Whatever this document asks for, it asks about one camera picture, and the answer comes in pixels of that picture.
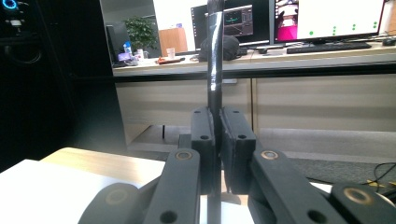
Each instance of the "black pole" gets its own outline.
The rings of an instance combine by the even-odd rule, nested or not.
[[[207,196],[207,223],[221,223],[221,149],[220,110],[222,108],[222,59],[223,59],[223,9],[224,0],[208,0],[208,67],[207,104],[213,116],[216,152],[214,153],[212,192]]]

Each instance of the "potted plant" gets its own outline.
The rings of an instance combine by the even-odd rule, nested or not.
[[[152,28],[152,21],[134,16],[125,20],[125,26],[131,39],[133,50],[156,49],[157,36]]]

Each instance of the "blue ring light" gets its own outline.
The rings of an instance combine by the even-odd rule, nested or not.
[[[15,0],[3,0],[3,6],[7,9],[17,9],[17,2]]]

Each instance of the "black bag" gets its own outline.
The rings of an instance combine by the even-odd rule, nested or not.
[[[239,40],[231,35],[225,35],[223,37],[223,60],[230,61],[238,58]],[[199,51],[198,60],[199,62],[207,62],[207,54],[210,52],[209,41],[205,39],[201,43],[201,49]]]

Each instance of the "black monitor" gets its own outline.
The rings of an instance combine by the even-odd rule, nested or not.
[[[228,0],[224,6],[224,34],[235,36],[240,47],[269,44],[268,0]],[[191,8],[195,49],[207,38],[207,5]]]
[[[378,35],[384,0],[270,0],[274,43]]]
[[[125,22],[106,22],[106,33],[111,62],[117,62],[119,54],[124,52],[123,45],[126,41],[131,41]]]

